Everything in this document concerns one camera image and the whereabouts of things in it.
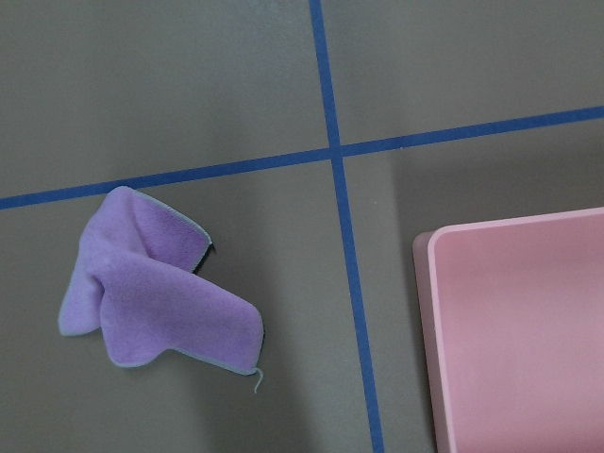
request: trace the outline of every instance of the microfiber cloth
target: microfiber cloth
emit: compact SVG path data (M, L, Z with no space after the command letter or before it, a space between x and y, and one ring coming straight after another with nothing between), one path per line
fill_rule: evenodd
M192 273L210 244L183 214L128 187L114 189L80 238L60 332L100 327L118 366L174 349L242 375L259 372L259 312Z

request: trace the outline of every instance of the concrete floor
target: concrete floor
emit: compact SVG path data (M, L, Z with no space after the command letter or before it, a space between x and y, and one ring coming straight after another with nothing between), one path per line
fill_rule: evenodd
M411 241L604 206L604 4L207 3L2 4L0 450L435 452ZM264 319L258 394L59 335L116 180L210 233L200 275Z

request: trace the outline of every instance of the blue tape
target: blue tape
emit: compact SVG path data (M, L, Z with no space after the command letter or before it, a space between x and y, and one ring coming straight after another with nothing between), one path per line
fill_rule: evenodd
M212 165L209 167L192 168L176 172L160 173L156 175L138 176L126 179L87 184L83 186L55 189L52 191L26 193L23 195L0 198L0 210L21 208L28 205L50 203L53 201L69 200L82 196L100 195L109 192L117 186L126 185L134 189L154 187L177 182L194 181L210 177L237 175L239 173L268 170L271 168L286 167L302 163L311 163L320 160L330 160L334 155L345 157L362 154L392 151L399 148L421 146L432 143L451 142L462 139L472 139L486 135L502 134L536 127L558 126L569 123L578 123L590 120L604 119L604 106L559 111L545 115L516 118L493 123L484 123L474 126L454 127L451 129L423 132L419 134L403 135L390 139L373 140L371 142L351 143L331 148L314 149L298 153L272 156L270 158L242 160L238 162Z
M350 204L348 201L348 190L344 172L343 149L340 147L340 129L338 128L338 114L336 111L335 96L329 69L329 55L327 52L327 38L323 11L320 0L310 0L310 20L312 22L312 34L314 37L314 48L317 55L317 67L319 81L321 83L321 94L323 96L323 112L325 114L325 125L327 129L327 141L334 157L331 160L333 181L340 215L340 229L342 231L342 242L344 245L344 260L348 275L348 287L350 291L350 302L357 336L357 347L359 349L359 360L361 363L361 377L365 393L365 405L369 419L369 434L375 453L384 451L384 441L379 420L378 394L374 380L373 364L371 362L371 350L369 347L369 335L367 334L367 323L365 310L362 303L361 278L359 265L357 264L357 252L355 250L355 239L350 215Z
M159 173L156 175L115 179L113 181L87 184L65 189L56 189L54 191L27 193L23 195L0 198L0 210L20 208L29 205L37 205L40 203L50 203L53 201L69 200L83 196L100 195L103 193L108 193L111 191L111 189L114 189L118 186L128 186L133 189L143 189L145 187L162 186L177 182L196 181L211 177L238 175L241 173L268 170L271 168L287 167L290 165L331 159L332 155L333 154L329 149L321 148L311 151L302 151L299 153L284 154L281 156L272 156L270 158L242 160L233 163L211 165L209 167L199 167L188 170L178 170L175 172Z
M327 55L327 38L323 21L323 11L320 0L310 0L310 21L312 23L312 35L314 37L314 50L317 54L317 66L319 80L321 82L321 94L323 96L323 112L327 128L327 141L329 147L340 145L340 129L338 128L338 115L336 114L336 101L331 83L331 70L329 69L329 57Z
M355 248L352 217L350 215L350 203L348 201L348 189L346 188L346 176L342 157L333 158L331 160L331 167L336 190L338 213L340 214L340 229L342 231L342 242L344 244L344 260L348 275L352 315L355 323L355 331L357 333L359 359L361 360L361 376L363 389L365 391L367 417L369 418L369 433L371 435L371 443L374 452L381 453L384 451L384 441L381 432L381 421L379 419L378 393L376 391L374 368L371 361L369 334L367 333L367 321L365 319L365 309L362 302L361 277L359 275L359 264L357 263L357 251Z
M453 127L451 129L403 135L401 137L373 140L371 142L344 144L342 145L342 153L344 156L358 156L361 154L389 151L398 148L453 142L456 140L473 139L486 135L503 134L506 132L534 129L537 127L565 125L601 118L604 118L604 106L559 111L556 113L527 116L513 120L495 121L473 126Z

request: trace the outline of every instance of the purple microfiber cloth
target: purple microfiber cloth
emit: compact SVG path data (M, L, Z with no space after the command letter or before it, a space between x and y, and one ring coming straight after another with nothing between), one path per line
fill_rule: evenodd
M80 238L60 332L101 327L119 366L144 365L174 349L242 375L258 373L259 312L192 274L210 244L183 214L127 187L114 189Z

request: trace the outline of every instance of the pink plastic bin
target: pink plastic bin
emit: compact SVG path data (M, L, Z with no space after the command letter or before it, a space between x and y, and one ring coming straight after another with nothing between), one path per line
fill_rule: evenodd
M604 208L446 226L413 255L439 453L604 452Z

